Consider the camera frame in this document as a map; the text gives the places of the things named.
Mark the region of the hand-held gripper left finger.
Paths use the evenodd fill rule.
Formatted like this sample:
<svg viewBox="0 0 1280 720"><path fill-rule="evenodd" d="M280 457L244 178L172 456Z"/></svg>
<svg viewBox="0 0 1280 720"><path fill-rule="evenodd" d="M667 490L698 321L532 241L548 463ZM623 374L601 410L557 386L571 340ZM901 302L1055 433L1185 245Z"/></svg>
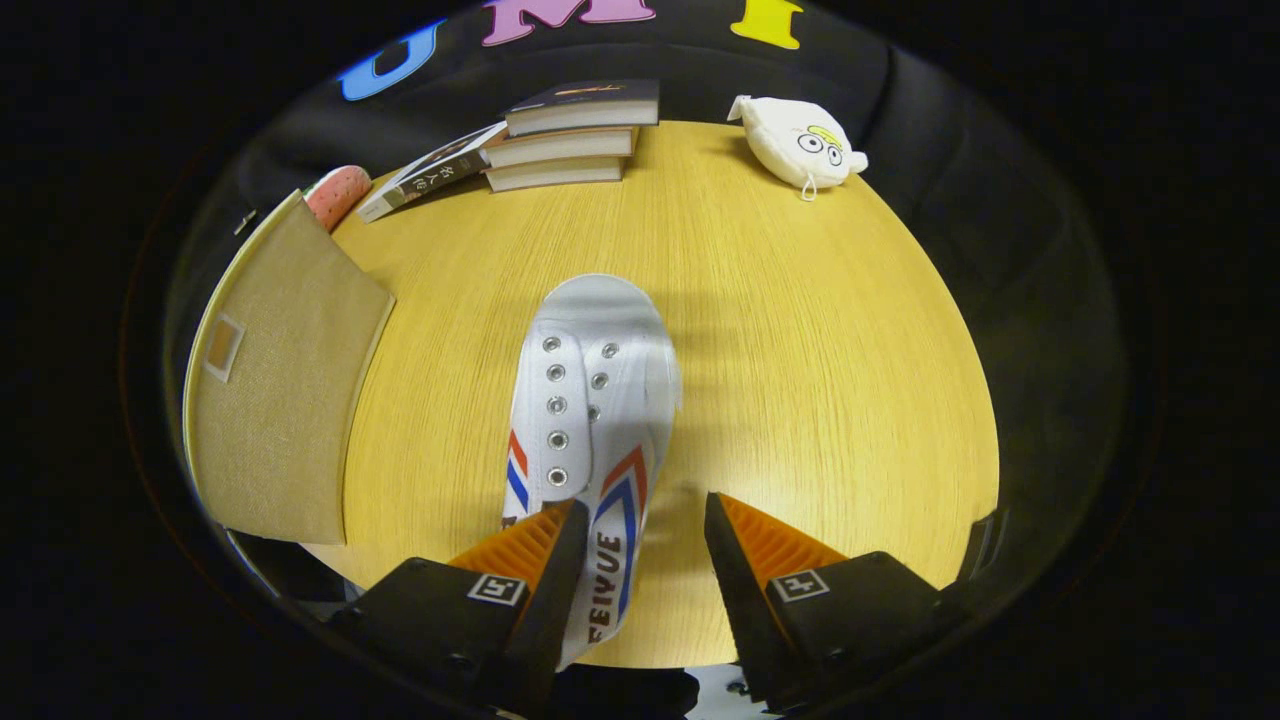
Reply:
<svg viewBox="0 0 1280 720"><path fill-rule="evenodd" d="M588 507L566 500L449 562L407 559L328 625L456 705L540 716L585 565Z"/></svg>

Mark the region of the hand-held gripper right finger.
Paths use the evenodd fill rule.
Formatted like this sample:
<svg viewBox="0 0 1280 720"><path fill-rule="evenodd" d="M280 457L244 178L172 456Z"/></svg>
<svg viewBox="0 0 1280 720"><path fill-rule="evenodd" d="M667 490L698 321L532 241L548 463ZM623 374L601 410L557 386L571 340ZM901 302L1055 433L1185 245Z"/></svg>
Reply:
<svg viewBox="0 0 1280 720"><path fill-rule="evenodd" d="M972 621L986 523L936 588L892 553L849 556L724 493L704 539L748 694L774 714L868 698L924 666Z"/></svg>

